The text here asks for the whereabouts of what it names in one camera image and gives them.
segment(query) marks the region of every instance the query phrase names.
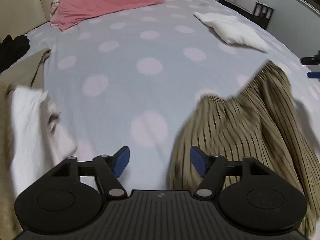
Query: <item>bed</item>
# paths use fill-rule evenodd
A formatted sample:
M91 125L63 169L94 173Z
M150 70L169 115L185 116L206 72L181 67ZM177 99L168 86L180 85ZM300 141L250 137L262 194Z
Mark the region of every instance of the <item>bed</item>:
M228 46L194 12L235 15L270 50ZM214 0L165 0L64 32L48 22L33 27L19 31L31 45L22 59L51 48L44 85L77 141L76 157L88 161L128 146L130 162L120 177L128 193L166 189L175 136L201 96L237 94L267 59L288 75L305 135L319 152L319 82L308 79L299 58L271 34ZM81 179L95 187L93 179Z

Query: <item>white cloth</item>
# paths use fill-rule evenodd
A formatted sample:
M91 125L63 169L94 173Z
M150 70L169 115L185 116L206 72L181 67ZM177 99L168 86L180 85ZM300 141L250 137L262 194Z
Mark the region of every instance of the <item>white cloth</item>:
M47 92L16 87L11 103L15 197L76 151L76 144L58 121L49 122L53 115L59 113Z
M226 44L241 44L266 52L269 47L266 42L250 26L238 21L236 16L226 16L218 13L194 13L201 22L214 29Z

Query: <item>brown pleated skirt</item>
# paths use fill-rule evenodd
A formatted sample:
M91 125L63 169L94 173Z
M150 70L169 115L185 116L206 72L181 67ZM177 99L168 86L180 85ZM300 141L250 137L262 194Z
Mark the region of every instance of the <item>brown pleated skirt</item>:
M190 147L241 161L252 156L304 193L308 211L299 228L315 233L320 215L320 164L301 132L283 70L268 61L236 97L204 96L178 134L168 176L170 189L194 191L201 178ZM225 187L239 181L226 177Z

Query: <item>logo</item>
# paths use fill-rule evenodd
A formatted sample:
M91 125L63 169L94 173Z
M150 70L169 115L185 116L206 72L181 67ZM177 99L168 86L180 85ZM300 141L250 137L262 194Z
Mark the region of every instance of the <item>logo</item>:
M157 195L158 197L165 197L165 194L164 193L160 193Z

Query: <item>silver screw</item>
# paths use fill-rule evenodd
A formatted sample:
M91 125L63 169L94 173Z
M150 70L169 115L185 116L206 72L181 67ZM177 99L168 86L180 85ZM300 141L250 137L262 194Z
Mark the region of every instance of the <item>silver screw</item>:
M109 190L109 195L113 196L113 197L120 197L124 194L123 189L120 188L113 188L111 190Z
M207 188L201 188L201 189L197 190L196 193L200 197L209 197L212 195L212 191Z

